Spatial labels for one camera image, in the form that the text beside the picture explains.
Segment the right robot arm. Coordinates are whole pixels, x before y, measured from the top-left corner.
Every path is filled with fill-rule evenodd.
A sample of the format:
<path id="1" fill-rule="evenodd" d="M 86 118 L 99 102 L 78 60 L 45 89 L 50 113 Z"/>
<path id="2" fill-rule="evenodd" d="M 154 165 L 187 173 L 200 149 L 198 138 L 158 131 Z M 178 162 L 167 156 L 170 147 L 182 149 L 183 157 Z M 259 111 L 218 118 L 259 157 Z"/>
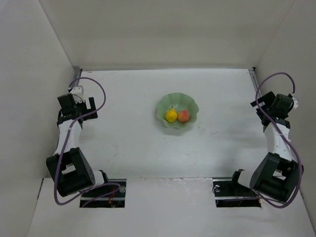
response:
<path id="1" fill-rule="evenodd" d="M 237 196 L 254 199 L 256 194 L 264 194 L 282 204 L 295 198 L 304 167 L 289 140 L 287 118 L 294 105 L 291 94 L 271 91 L 251 102 L 261 120 L 268 152 L 250 177 L 248 186 L 240 181 L 242 170 L 234 172 L 229 188 Z"/>

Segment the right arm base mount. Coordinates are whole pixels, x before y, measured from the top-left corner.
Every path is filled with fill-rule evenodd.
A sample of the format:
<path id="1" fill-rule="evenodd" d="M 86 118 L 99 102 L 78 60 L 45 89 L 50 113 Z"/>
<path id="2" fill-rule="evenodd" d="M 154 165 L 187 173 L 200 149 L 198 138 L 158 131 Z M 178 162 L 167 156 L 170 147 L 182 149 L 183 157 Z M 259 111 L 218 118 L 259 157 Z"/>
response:
<path id="1" fill-rule="evenodd" d="M 261 201 L 255 192 L 234 183 L 231 178 L 214 178 L 212 182 L 216 207 L 261 207 Z"/>

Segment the red orange fake peach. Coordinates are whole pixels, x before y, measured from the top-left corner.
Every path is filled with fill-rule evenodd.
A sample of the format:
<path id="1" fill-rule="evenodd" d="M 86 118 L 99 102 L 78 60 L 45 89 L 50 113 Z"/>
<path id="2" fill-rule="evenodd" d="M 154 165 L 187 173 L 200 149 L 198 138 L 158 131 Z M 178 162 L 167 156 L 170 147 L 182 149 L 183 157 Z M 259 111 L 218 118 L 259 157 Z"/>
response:
<path id="1" fill-rule="evenodd" d="M 187 123 L 190 120 L 190 114 L 187 110 L 181 110 L 177 113 L 177 120 L 181 123 Z"/>

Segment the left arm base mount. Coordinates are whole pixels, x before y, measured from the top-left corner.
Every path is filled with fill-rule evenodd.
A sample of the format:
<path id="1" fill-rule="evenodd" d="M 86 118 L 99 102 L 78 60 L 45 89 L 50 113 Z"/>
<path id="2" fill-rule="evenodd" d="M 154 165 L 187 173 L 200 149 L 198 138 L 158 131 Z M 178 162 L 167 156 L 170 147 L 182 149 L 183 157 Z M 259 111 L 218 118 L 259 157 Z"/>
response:
<path id="1" fill-rule="evenodd" d="M 124 208 L 126 179 L 109 180 L 120 185 L 106 185 L 93 189 L 80 197 L 80 208 Z"/>

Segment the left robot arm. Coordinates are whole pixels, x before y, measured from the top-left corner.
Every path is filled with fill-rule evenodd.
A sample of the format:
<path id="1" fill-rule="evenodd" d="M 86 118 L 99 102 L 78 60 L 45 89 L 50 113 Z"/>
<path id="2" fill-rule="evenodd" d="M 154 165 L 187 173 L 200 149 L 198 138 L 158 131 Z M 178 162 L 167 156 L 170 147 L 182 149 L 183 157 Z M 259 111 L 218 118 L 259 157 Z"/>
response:
<path id="1" fill-rule="evenodd" d="M 57 126 L 59 140 L 53 156 L 46 159 L 46 166 L 54 179 L 58 174 L 57 191 L 62 197 L 108 183 L 102 170 L 93 170 L 79 148 L 83 122 L 98 118 L 94 98 L 90 97 L 88 109 L 82 95 L 68 93 L 57 98 L 61 106 Z"/>

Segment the yellow fake pear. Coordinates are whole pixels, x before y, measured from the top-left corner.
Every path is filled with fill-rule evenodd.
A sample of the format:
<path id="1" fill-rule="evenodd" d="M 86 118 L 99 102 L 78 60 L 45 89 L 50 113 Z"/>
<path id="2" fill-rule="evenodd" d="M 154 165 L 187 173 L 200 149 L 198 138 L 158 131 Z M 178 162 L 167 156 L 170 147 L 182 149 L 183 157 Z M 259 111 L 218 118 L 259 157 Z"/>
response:
<path id="1" fill-rule="evenodd" d="M 165 114 L 165 120 L 169 123 L 173 123 L 177 120 L 177 112 L 174 107 L 172 107 L 166 114 Z"/>

